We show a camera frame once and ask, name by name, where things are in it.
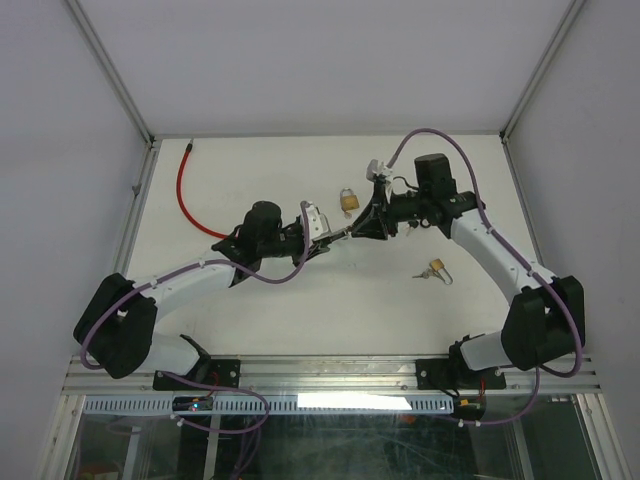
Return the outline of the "small padlock key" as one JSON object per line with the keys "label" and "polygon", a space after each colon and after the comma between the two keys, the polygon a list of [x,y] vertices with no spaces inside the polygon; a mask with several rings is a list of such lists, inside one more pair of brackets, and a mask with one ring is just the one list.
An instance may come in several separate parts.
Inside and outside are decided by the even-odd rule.
{"label": "small padlock key", "polygon": [[414,278],[427,279],[427,278],[431,277],[432,275],[433,275],[432,270],[431,269],[427,269],[427,270],[424,270],[424,271],[422,271],[421,273],[419,273],[417,275],[414,275]]}

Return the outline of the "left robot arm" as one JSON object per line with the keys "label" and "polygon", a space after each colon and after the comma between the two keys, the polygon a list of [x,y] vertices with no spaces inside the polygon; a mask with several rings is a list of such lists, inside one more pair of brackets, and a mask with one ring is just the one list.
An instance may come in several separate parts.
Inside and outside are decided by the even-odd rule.
{"label": "left robot arm", "polygon": [[188,388],[204,385],[210,354],[186,334],[158,332],[157,324],[200,297],[250,278],[289,282],[308,260],[348,236],[346,228],[332,230],[314,204],[302,202],[300,208],[300,216],[285,225],[278,205],[259,201],[228,236],[180,267],[138,280],[120,273],[105,277],[73,332],[83,366],[113,379],[153,371],[173,374]]}

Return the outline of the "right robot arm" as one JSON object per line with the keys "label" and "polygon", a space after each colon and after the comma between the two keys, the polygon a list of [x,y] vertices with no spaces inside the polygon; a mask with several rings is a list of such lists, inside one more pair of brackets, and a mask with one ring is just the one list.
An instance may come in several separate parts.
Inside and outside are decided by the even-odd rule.
{"label": "right robot arm", "polygon": [[426,221],[470,254],[498,286],[509,304],[501,330],[466,336],[449,348],[443,376],[469,387],[483,372],[503,366],[521,371],[543,367],[585,346],[584,289],[573,276],[560,278],[525,259],[481,213],[471,191],[460,192],[443,154],[414,161],[418,185],[406,193],[392,191],[392,171],[370,162],[366,177],[371,200],[351,227],[354,238],[386,240],[402,222]]}

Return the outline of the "large brass padlock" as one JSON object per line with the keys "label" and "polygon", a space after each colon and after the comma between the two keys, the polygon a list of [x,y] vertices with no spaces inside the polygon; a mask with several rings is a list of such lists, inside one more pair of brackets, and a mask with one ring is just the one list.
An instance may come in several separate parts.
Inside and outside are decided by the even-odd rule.
{"label": "large brass padlock", "polygon": [[360,208],[360,202],[357,195],[350,188],[343,188],[339,194],[340,208],[343,215],[350,219],[354,211]]}

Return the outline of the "small brass padlock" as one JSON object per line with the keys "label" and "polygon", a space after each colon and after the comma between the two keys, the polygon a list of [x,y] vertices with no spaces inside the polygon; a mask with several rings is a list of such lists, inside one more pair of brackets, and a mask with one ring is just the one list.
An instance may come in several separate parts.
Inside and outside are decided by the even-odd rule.
{"label": "small brass padlock", "polygon": [[450,275],[441,259],[431,261],[429,266],[433,277],[438,278],[447,286],[453,284],[453,277]]}

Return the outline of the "red cable lock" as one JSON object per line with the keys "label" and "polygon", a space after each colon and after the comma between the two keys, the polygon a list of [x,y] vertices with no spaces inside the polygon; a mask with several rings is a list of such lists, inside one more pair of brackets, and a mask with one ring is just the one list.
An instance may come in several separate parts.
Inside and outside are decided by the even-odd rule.
{"label": "red cable lock", "polygon": [[176,195],[176,200],[178,203],[178,207],[181,211],[181,213],[183,214],[183,216],[185,217],[185,219],[193,226],[195,227],[197,230],[199,230],[200,232],[211,236],[213,238],[216,239],[225,239],[227,238],[227,235],[221,232],[218,232],[214,229],[211,229],[207,226],[205,226],[204,224],[202,224],[200,221],[197,220],[196,217],[194,217],[191,212],[189,211],[189,208],[187,206],[187,204],[185,203],[185,198],[184,198],[184,192],[183,192],[183,182],[184,182],[184,175],[185,175],[185,170],[189,161],[189,158],[191,156],[192,150],[193,150],[193,146],[194,146],[194,139],[191,138],[184,150],[184,153],[182,155],[179,167],[178,167],[178,171],[176,174],[176,182],[175,182],[175,195]]}

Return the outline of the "black keys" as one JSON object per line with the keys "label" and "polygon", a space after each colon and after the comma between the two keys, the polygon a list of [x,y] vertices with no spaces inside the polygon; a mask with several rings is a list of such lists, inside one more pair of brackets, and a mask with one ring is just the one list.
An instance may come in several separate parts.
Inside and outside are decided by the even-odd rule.
{"label": "black keys", "polygon": [[408,222],[406,227],[404,228],[405,235],[409,236],[418,226],[419,224],[415,221]]}

